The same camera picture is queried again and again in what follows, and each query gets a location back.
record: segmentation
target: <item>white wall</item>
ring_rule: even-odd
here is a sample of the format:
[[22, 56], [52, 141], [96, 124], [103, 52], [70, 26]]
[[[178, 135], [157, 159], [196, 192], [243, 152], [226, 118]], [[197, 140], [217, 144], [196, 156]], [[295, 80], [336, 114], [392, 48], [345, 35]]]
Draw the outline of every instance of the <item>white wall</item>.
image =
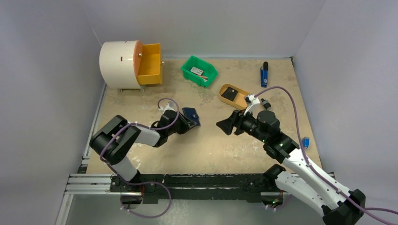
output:
[[166, 57], [290, 57], [325, 0], [81, 2], [101, 42], [160, 42]]
[[0, 3], [0, 220], [55, 223], [103, 81], [76, 0]]
[[295, 61], [324, 168], [362, 190], [368, 207], [395, 210], [397, 21], [398, 1], [329, 0]]

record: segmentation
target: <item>white cylindrical drum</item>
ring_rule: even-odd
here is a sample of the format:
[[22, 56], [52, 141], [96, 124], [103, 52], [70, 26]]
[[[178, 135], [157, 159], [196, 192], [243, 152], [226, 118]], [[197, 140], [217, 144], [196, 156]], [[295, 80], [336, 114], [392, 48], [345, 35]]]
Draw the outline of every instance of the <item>white cylindrical drum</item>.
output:
[[110, 41], [102, 45], [99, 68], [111, 88], [139, 89], [137, 81], [142, 56], [140, 41]]

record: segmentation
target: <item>purple cable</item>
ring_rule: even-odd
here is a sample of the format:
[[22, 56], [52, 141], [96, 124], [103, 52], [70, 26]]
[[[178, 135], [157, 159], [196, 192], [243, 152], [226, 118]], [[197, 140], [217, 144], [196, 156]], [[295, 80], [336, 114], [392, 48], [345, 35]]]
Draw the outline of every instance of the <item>purple cable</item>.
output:
[[287, 203], [290, 202], [292, 196], [293, 196], [293, 195], [290, 194], [289, 197], [286, 199], [286, 201], [285, 201], [280, 207], [276, 208], [276, 210], [278, 211], [278, 210], [283, 209], [283, 208], [287, 205]]
[[368, 211], [383, 211], [383, 212], [390, 212], [398, 215], [398, 211], [390, 210], [390, 209], [384, 209], [384, 208], [365, 208]]
[[159, 109], [161, 108], [161, 107], [159, 106], [159, 103], [160, 103], [162, 100], [170, 100], [170, 101], [174, 102], [174, 104], [175, 104], [176, 107], [177, 107], [177, 116], [176, 116], [176, 118], [173, 120], [173, 122], [171, 122], [169, 125], [167, 125], [167, 126], [165, 126], [165, 127], [161, 127], [161, 128], [152, 128], [152, 130], [164, 130], [164, 129], [167, 129], [167, 128], [171, 127], [171, 126], [177, 121], [178, 117], [180, 116], [180, 107], [178, 106], [177, 102], [176, 102], [175, 100], [173, 100], [172, 98], [164, 97], [164, 98], [159, 99], [159, 101], [158, 101], [158, 108], [159, 108]]
[[[288, 90], [286, 90], [284, 87], [280, 87], [280, 86], [274, 86], [274, 87], [270, 87], [270, 88], [266, 88], [262, 91], [260, 91], [259, 93], [257, 93], [256, 95], [254, 95], [254, 97], [258, 97], [259, 95], [261, 95], [262, 93], [272, 90], [272, 89], [281, 89], [284, 92], [286, 92], [286, 94], [289, 96], [291, 103], [293, 104], [293, 110], [294, 110], [294, 118], [296, 119], [296, 131], [297, 131], [297, 136], [298, 136], [298, 142], [300, 144], [300, 148], [301, 148], [301, 152], [303, 154], [303, 158], [305, 160], [305, 162], [307, 163], [307, 165], [309, 165], [309, 168], [312, 170], [313, 173], [315, 173], [315, 175], [317, 175], [322, 181], [324, 181], [325, 183], [327, 183], [329, 186], [331, 186], [333, 189], [335, 189], [336, 191], [338, 191], [338, 188], [336, 186], [334, 186], [332, 183], [330, 183], [326, 178], [322, 177], [322, 175], [320, 175], [314, 168], [313, 166], [310, 164], [310, 162], [307, 159], [307, 155], [306, 155], [306, 151], [304, 149], [303, 143], [301, 141], [301, 135], [300, 135], [300, 130], [299, 130], [299, 119], [297, 116], [297, 109], [296, 109], [296, 104], [294, 103], [293, 97], [291, 96], [291, 94], [288, 92]], [[346, 194], [344, 194], [342, 191], [338, 192], [339, 194], [341, 194], [344, 198], [346, 198], [349, 202], [351, 202], [351, 204], [353, 204], [355, 207], [357, 207], [359, 210], [361, 210], [362, 212], [368, 214], [370, 217], [372, 217], [375, 220], [378, 220], [379, 222], [382, 222], [384, 224], [387, 225], [398, 225], [398, 224], [393, 224], [391, 222], [388, 222], [387, 220], [384, 220], [380, 217], [377, 217], [376, 215], [373, 215], [372, 213], [370, 213], [368, 210], [362, 208], [360, 205], [358, 205], [356, 202], [354, 202], [354, 200], [352, 200], [349, 196], [347, 196]], [[389, 209], [383, 209], [381, 210], [381, 208], [378, 208], [379, 211], [387, 211], [389, 212]]]
[[[152, 130], [164, 130], [164, 129], [167, 129], [167, 128], [171, 127], [172, 125], [174, 125], [174, 123], [177, 121], [177, 119], [178, 119], [178, 117], [179, 117], [179, 115], [180, 115], [180, 107], [178, 106], [177, 102], [176, 102], [174, 99], [171, 99], [171, 98], [169, 98], [169, 97], [161, 98], [161, 99], [158, 101], [158, 108], [160, 108], [160, 105], [159, 105], [159, 104], [160, 104], [160, 102], [161, 102], [162, 100], [169, 100], [169, 101], [174, 102], [174, 104], [175, 104], [176, 107], [177, 107], [177, 115], [176, 115], [176, 118], [175, 118], [169, 125], [167, 125], [167, 126], [165, 126], [165, 127], [161, 127], [161, 128], [152, 128]], [[162, 188], [164, 188], [164, 189], [167, 191], [167, 194], [168, 194], [168, 197], [169, 197], [169, 202], [168, 202], [167, 208], [166, 208], [162, 213], [160, 213], [160, 214], [158, 214], [158, 215], [155, 215], [155, 216], [146, 216], [146, 215], [142, 215], [142, 214], [133, 212], [133, 211], [131, 211], [131, 210], [125, 208], [125, 207], [123, 206], [123, 203], [122, 203], [122, 198], [120, 198], [120, 202], [121, 202], [121, 204], [122, 204], [122, 209], [126, 210], [126, 211], [129, 212], [129, 213], [132, 213], [132, 214], [134, 214], [134, 215], [136, 215], [136, 216], [139, 216], [139, 217], [148, 218], [148, 219], [161, 217], [161, 216], [163, 216], [163, 215], [170, 209], [170, 206], [171, 206], [172, 199], [171, 199], [171, 193], [170, 193], [169, 189], [167, 189], [167, 187], [166, 187], [165, 185], [163, 185], [162, 183], [159, 183], [159, 182], [156, 182], [156, 181], [147, 181], [147, 182], [142, 182], [142, 183], [130, 183], [130, 182], [126, 181], [125, 179], [123, 179], [121, 176], [119, 176], [118, 173], [117, 173], [117, 171], [114, 170], [114, 168], [112, 168], [112, 166], [104, 159], [104, 154], [105, 154], [105, 152], [107, 151], [107, 149], [109, 148], [109, 146], [116, 140], [116, 138], [117, 138], [120, 134], [122, 134], [127, 128], [129, 128], [129, 127], [131, 127], [131, 126], [140, 126], [140, 127], [144, 127], [144, 128], [151, 129], [151, 128], [149, 128], [149, 127], [147, 127], [147, 126], [145, 126], [145, 125], [143, 125], [143, 124], [140, 124], [140, 123], [129, 123], [129, 124], [125, 125], [124, 127], [122, 127], [122, 128], [112, 137], [112, 139], [108, 142], [108, 144], [105, 145], [104, 149], [101, 151], [101, 154], [99, 155], [99, 159], [100, 159], [102, 162], [106, 163], [107, 166], [112, 170], [112, 172], [115, 173], [121, 180], [123, 180], [123, 181], [124, 181], [126, 184], [128, 184], [128, 185], [137, 186], [137, 185], [145, 185], [145, 184], [157, 184], [157, 185], [160, 185]]]

